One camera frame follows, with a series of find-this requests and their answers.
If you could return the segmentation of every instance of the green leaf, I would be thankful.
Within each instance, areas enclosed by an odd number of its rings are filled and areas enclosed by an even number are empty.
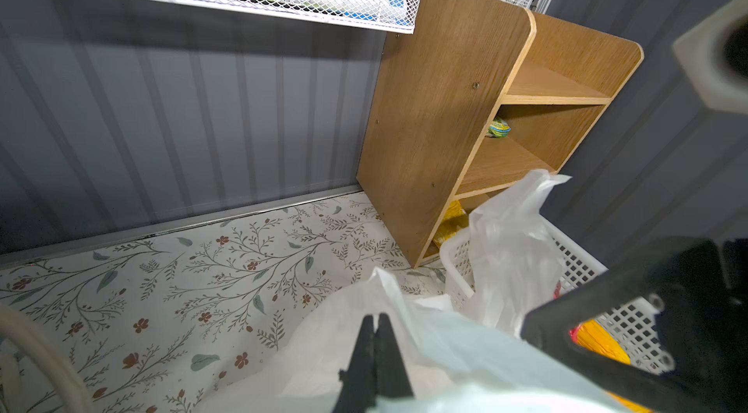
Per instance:
[[[192,371],[199,371],[208,364],[217,362],[218,360],[220,360],[218,355],[195,355],[192,357],[192,364],[190,364],[189,368]]]
[[[252,298],[252,304],[259,312],[265,314],[265,305],[263,304],[263,300],[259,298],[259,293],[254,295],[254,298]]]
[[[96,292],[98,293],[99,291],[101,291],[101,288],[110,284],[116,277],[117,277],[117,270],[110,270],[107,273],[105,273],[104,277],[99,282],[99,287],[96,288]]]
[[[441,280],[441,283],[446,283],[446,278],[444,277],[444,271],[442,271],[441,268],[432,268],[434,273],[436,274],[436,277]]]
[[[31,290],[27,291],[26,293],[24,293],[23,295],[19,296],[18,298],[15,298],[13,301],[11,301],[11,304],[14,305],[17,302],[23,301],[24,299],[26,299],[29,296],[31,296],[34,293],[36,293],[37,291],[41,291],[41,290],[42,290],[42,288],[31,289]]]
[[[268,272],[268,270],[267,270],[267,269],[265,269],[265,270],[262,270],[262,271],[261,271],[260,273],[258,273],[257,275],[255,275],[255,276],[254,276],[254,278],[252,278],[252,281],[255,281],[255,280],[259,280],[259,279],[260,279],[260,278],[262,278],[262,277],[263,277],[263,275],[265,275],[265,274],[266,274],[267,272]]]

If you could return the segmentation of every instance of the plastic bag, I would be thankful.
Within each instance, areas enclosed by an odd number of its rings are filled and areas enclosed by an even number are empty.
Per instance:
[[[524,316],[553,298],[563,259],[540,207],[556,184],[569,179],[532,170],[473,210],[468,258],[475,294],[463,314],[519,338]]]
[[[525,411],[619,411],[583,376],[527,343],[444,311],[450,308],[447,295],[407,299],[395,277],[375,268],[369,281],[338,290],[306,316],[263,371],[211,392],[198,411],[332,411],[341,388],[338,371],[348,368],[360,321],[380,312],[390,316],[415,399],[383,402],[379,411],[402,411],[403,401],[418,404],[408,411],[443,411],[444,402],[454,406],[461,395],[470,411],[481,411],[472,408],[475,384],[491,396],[486,411],[498,411],[504,401],[499,393],[553,394],[596,405]],[[508,404],[515,406],[512,399]]]

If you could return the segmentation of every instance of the striped gray wall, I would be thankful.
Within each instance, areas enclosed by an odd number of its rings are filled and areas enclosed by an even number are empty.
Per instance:
[[[0,9],[0,254],[355,184],[383,32],[143,0]]]
[[[606,264],[666,235],[748,237],[748,116],[707,111],[672,42],[729,0],[553,0],[548,14],[639,42],[645,59],[543,213]]]

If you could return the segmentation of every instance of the floral pattern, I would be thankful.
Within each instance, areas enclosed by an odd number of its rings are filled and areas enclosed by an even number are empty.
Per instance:
[[[411,269],[357,193],[9,268],[0,301],[67,354],[95,411],[190,413],[375,266],[405,293],[444,291],[444,270]],[[20,360],[28,413],[59,409],[33,363],[9,341],[0,352]]]

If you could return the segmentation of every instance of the white plastic bag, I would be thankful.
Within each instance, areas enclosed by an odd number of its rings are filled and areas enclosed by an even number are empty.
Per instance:
[[[556,184],[570,176],[532,170],[470,214],[475,294],[463,314],[519,338],[524,316],[553,298],[563,259],[540,216]]]
[[[447,295],[421,302],[405,298],[395,277],[375,268],[369,281],[338,290],[304,318],[288,345],[263,371],[210,392],[198,411],[332,411],[341,387],[337,373],[348,368],[360,322],[367,314],[381,312],[390,316],[406,365],[415,395],[409,401],[419,403],[417,409],[411,405],[407,411],[443,411],[444,402],[455,406],[460,396],[470,406],[465,411],[498,411],[504,405],[498,394],[512,393],[560,395],[594,404],[596,409],[541,409],[533,403],[528,405],[534,409],[508,411],[618,411],[603,390],[545,353],[455,312],[435,308],[451,307]],[[487,409],[473,408],[475,389],[463,389],[476,383],[484,396],[489,393]],[[516,406],[516,396],[506,398],[507,405]],[[379,408],[403,411],[392,402]]]

